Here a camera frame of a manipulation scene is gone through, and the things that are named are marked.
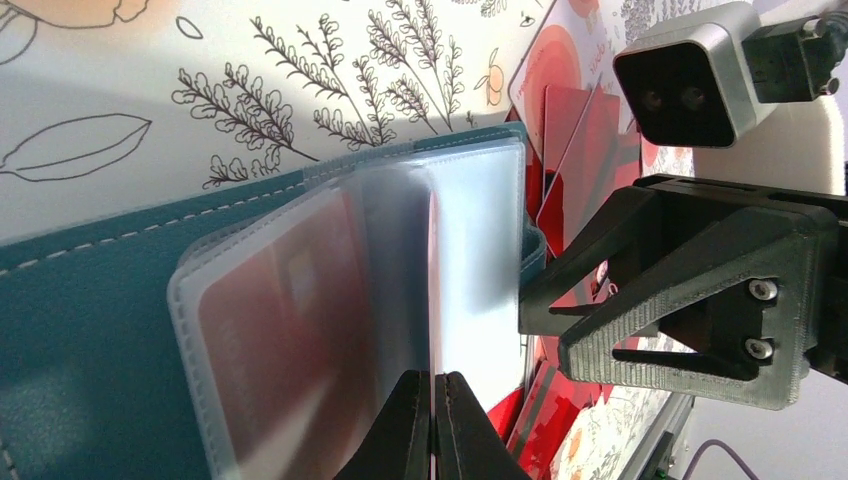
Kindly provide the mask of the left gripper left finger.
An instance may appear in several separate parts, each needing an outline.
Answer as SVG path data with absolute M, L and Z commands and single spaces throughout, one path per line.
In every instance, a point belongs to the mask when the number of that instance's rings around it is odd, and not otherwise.
M 336 480 L 425 480 L 430 477 L 431 379 L 407 370 Z

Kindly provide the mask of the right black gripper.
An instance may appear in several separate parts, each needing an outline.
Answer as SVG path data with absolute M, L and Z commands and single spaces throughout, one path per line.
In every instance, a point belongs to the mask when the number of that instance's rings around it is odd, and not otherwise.
M 847 199 L 653 175 L 670 252 L 560 338 L 575 381 L 757 408 L 795 403 L 813 369 L 847 380 Z

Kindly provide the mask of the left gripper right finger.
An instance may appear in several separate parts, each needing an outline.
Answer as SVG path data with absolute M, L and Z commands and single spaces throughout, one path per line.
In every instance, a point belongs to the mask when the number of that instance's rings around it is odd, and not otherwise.
M 464 376 L 439 374 L 434 385 L 435 479 L 526 479 Z

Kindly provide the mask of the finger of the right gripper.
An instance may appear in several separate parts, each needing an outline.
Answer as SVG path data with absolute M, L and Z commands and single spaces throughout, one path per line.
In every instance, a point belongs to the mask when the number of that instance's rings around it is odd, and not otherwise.
M 612 193 L 565 251 L 522 289 L 518 331 L 532 335 L 656 335 L 670 322 L 650 318 L 624 324 L 637 305 L 637 280 L 670 252 L 670 197 L 654 188 L 628 186 Z M 600 304 L 555 305 L 584 278 L 609 262 L 619 292 Z

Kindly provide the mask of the teal card holder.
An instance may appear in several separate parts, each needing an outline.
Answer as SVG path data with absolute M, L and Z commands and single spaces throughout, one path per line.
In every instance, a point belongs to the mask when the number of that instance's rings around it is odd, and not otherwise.
M 4 245 L 2 477 L 209 478 L 166 300 L 179 257 L 360 166 L 526 136 L 514 121 L 378 147 Z

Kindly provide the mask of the red card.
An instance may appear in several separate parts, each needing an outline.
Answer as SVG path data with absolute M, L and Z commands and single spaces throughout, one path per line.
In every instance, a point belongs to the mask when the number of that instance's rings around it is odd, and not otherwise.
M 375 340 L 350 195 L 310 195 L 186 277 L 222 479 L 330 479 L 376 410 Z

